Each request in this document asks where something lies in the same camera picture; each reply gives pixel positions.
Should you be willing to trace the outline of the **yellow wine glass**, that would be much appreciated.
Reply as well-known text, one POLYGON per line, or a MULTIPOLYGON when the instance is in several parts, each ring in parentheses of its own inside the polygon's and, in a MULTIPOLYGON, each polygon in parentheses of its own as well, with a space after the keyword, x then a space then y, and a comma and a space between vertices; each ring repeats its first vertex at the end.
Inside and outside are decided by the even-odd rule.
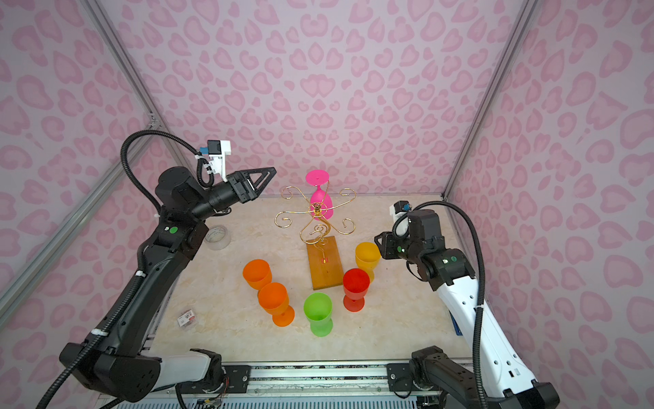
POLYGON ((375 279, 374 270, 378 266, 381 258, 379 249, 374 243, 364 242, 356 246, 355 261, 357 267, 368 274, 371 282, 375 279))

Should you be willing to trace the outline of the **red wine glass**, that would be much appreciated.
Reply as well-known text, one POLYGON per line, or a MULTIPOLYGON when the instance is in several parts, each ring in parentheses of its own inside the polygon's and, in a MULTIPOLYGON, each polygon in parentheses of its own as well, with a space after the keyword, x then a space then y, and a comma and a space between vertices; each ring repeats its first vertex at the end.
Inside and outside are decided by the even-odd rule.
POLYGON ((359 312, 364 308, 365 299, 371 284, 369 275, 362 269, 350 269, 343 276, 343 305, 350 312, 359 312))

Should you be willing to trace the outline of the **pink wine glass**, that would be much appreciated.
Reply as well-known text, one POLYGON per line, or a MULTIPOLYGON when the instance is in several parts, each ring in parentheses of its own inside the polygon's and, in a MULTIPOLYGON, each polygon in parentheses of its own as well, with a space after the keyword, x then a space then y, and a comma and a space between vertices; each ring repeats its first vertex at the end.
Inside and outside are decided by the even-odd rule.
POLYGON ((306 176, 306 181, 316 188, 310 199, 311 204, 321 205, 321 215, 329 220, 334 214, 332 199, 330 194, 326 192, 329 188, 330 174, 326 170, 311 170, 306 176))

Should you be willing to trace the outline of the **green wine glass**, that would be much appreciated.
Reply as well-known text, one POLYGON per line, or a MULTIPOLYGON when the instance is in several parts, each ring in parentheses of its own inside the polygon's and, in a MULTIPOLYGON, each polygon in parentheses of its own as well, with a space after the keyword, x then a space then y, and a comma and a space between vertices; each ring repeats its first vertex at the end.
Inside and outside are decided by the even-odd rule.
POLYGON ((316 337, 326 337, 333 329, 333 304, 331 298, 322 292, 315 292, 308 296, 303 304, 310 330, 316 337))

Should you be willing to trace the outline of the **orange wine glass front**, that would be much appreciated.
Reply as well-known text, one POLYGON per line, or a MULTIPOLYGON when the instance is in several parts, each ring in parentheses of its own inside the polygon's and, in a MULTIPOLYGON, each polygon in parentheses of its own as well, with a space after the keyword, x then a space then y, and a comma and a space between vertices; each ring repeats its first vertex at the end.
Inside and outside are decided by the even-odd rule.
POLYGON ((273 280, 270 265, 262 259, 248 262, 243 269, 243 278, 251 288, 257 291, 271 284, 273 280))

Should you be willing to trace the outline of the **orange wine glass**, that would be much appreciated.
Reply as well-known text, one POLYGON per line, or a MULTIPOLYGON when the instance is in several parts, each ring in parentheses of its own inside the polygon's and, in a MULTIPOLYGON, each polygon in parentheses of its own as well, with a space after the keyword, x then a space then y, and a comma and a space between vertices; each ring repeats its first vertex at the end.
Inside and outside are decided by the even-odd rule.
POLYGON ((243 278, 251 288, 257 291, 271 284, 273 280, 270 265, 262 259, 248 262, 243 269, 243 278))
POLYGON ((278 327, 287 327, 295 319, 295 310, 291 307, 286 287, 272 282, 264 286, 258 294, 259 305, 272 316, 278 327))

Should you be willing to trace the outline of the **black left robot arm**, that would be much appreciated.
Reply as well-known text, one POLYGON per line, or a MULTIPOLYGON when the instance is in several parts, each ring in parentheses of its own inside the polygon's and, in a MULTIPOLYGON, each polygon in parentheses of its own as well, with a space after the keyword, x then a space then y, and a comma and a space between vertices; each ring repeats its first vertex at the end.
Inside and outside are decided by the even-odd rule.
POLYGON ((180 358, 158 358, 144 356, 141 349, 166 294, 201 247, 209 231, 206 220, 257 199, 275 174, 272 167, 240 170, 204 188, 185 167, 166 170, 155 189, 162 201, 158 225, 137 249, 136 272, 85 340, 61 351, 65 369, 38 407, 46 407, 69 377, 123 402, 137 402, 164 386, 219 390, 226 378, 219 354, 192 349, 180 358))

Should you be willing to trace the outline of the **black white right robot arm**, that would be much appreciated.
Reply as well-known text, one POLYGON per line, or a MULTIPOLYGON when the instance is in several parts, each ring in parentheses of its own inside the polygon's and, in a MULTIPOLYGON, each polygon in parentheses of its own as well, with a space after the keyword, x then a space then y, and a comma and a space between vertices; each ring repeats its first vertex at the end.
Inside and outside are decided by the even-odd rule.
POLYGON ((446 305, 471 350, 472 367, 432 346, 412 353, 409 375, 389 387, 393 392, 437 390, 465 408, 555 408, 560 397, 551 383, 540 382, 519 357, 485 301, 485 264, 470 217, 454 204, 470 229, 477 264, 446 246, 438 201, 413 207, 401 200, 389 208, 393 228, 375 238, 381 257, 416 267, 415 277, 429 284, 446 305))

